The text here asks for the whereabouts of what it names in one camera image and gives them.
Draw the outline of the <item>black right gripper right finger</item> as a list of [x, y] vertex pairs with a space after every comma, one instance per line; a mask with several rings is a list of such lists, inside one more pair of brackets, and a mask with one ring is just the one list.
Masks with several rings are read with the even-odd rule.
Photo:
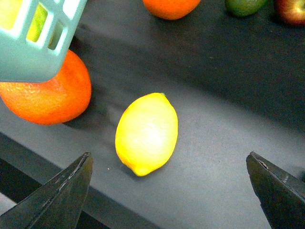
[[255, 152], [247, 171], [261, 208], [273, 229], [305, 227], [305, 183]]

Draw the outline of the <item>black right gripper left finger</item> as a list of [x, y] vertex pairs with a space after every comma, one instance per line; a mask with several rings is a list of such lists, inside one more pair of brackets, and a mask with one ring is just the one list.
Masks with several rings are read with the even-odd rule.
[[93, 158], [84, 153], [0, 216], [2, 229], [74, 229], [88, 194]]

